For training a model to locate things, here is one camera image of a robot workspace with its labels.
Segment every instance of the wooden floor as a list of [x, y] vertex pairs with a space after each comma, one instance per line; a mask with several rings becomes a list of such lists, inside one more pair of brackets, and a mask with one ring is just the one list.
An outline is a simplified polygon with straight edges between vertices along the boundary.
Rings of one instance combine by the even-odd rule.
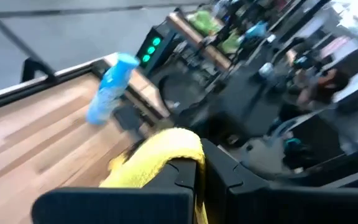
[[0, 223], [31, 223], [32, 203], [48, 190], [98, 186], [132, 145], [114, 120], [85, 121], [98, 85], [84, 75], [0, 108]]

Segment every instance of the plastic bottle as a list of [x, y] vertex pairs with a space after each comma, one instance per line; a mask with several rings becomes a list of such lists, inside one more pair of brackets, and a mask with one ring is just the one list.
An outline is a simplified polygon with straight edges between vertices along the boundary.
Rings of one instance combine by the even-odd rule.
[[110, 56], [112, 67], [103, 75], [99, 90], [89, 105], [86, 120], [91, 124], [104, 124], [117, 107], [119, 97], [128, 86], [131, 73], [139, 65], [132, 55], [114, 53]]

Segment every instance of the metal bar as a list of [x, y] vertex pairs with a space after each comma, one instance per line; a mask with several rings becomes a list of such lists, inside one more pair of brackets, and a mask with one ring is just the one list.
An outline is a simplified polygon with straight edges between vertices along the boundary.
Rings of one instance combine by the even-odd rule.
[[13, 31], [11, 31], [0, 19], [0, 31], [16, 46], [18, 47], [21, 51], [23, 51], [27, 56], [29, 56], [30, 58], [32, 58], [35, 61], [38, 62], [42, 62], [42, 64], [45, 67], [48, 67], [48, 71], [52, 71], [53, 70], [47, 65], [47, 63], [45, 63], [41, 57], [38, 56], [38, 54], [36, 54], [27, 44], [24, 43], [24, 41], [22, 41], [18, 36], [15, 35], [15, 33], [13, 33]]
[[321, 206], [332, 206], [336, 203], [344, 208], [358, 207], [358, 188], [323, 188], [323, 187], [301, 187], [289, 185], [272, 185], [270, 189], [279, 200], [292, 199], [297, 205], [313, 204]]
[[268, 30], [269, 32], [276, 32], [281, 25], [290, 17], [292, 16], [301, 6], [303, 3], [305, 3], [307, 0], [298, 0], [297, 3], [292, 5], [292, 7], [282, 16], [280, 19], [271, 26], [271, 28]]
[[80, 77], [86, 73], [89, 73], [90, 71], [91, 71], [91, 67], [89, 65], [86, 65], [84, 67], [80, 67], [75, 70], [59, 75], [59, 79], [57, 80], [57, 82], [45, 82], [45, 79], [40, 79], [38, 82], [31, 83], [31, 85], [26, 85], [23, 86], [23, 88], [1, 94], [0, 107], [8, 105], [9, 103], [13, 103], [17, 100], [21, 100], [30, 95], [39, 93], [40, 91], [59, 85], [73, 78]]
[[162, 40], [160, 46], [156, 49], [154, 55], [150, 59], [149, 63], [146, 65], [144, 69], [144, 75], [146, 77], [149, 77], [152, 70], [155, 68], [158, 61], [161, 59], [162, 56], [164, 56], [164, 53], [167, 50], [167, 47], [172, 42], [173, 38], [175, 37], [177, 33], [171, 29], [171, 31], [167, 34], [167, 36], [164, 37]]
[[321, 187], [327, 187], [327, 188], [345, 187], [345, 186], [352, 184], [354, 182], [357, 182], [357, 181], [358, 181], [358, 172], [355, 174], [349, 175], [345, 178], [331, 182], [329, 184], [323, 185]]
[[118, 7], [103, 7], [96, 9], [51, 9], [51, 10], [31, 10], [31, 11], [4, 11], [0, 12], [0, 19], [13, 18], [13, 17], [40, 17], [40, 16], [65, 16], [65, 15], [80, 15], [80, 14], [96, 14], [106, 12], [119, 12], [147, 9], [160, 9], [166, 7], [178, 6], [198, 6], [200, 2], [189, 3], [162, 3], [162, 4], [144, 4], [135, 6], [118, 6]]
[[313, 16], [323, 7], [325, 6], [330, 0], [320, 0], [315, 4], [294, 26], [290, 28], [281, 38], [281, 42], [286, 42], [289, 40], [293, 35], [296, 34], [304, 25], [306, 25]]
[[325, 37], [323, 37], [317, 44], [315, 44], [312, 49], [317, 49], [323, 46], [324, 43], [328, 40], [328, 38], [330, 38], [331, 36], [333, 36], [332, 33], [325, 35]]
[[296, 0], [289, 0], [286, 5], [280, 10], [280, 12], [286, 13], [287, 9], [289, 9], [295, 1]]

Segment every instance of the person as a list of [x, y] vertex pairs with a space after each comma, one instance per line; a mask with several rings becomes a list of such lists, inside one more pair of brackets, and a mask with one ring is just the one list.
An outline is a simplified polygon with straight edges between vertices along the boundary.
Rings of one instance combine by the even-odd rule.
[[253, 37], [264, 38], [269, 26], [269, 20], [269, 16], [263, 15], [258, 23], [249, 28], [243, 35], [238, 38], [238, 43], [241, 43], [244, 39], [251, 39]]
[[299, 63], [299, 60], [304, 60], [302, 57], [304, 57], [306, 51], [310, 50], [311, 46], [305, 41], [298, 42], [300, 44], [286, 53], [288, 63], [296, 69], [296, 76], [293, 79], [294, 84], [299, 89], [295, 92], [296, 101], [284, 101], [278, 113], [278, 118], [274, 120], [267, 131], [268, 136], [283, 122], [310, 113], [316, 105], [329, 105], [334, 94], [343, 90], [349, 84], [349, 75], [344, 70], [335, 65], [324, 68], [321, 62], [314, 65], [321, 70], [321, 75], [319, 77], [308, 77], [307, 69], [295, 65]]

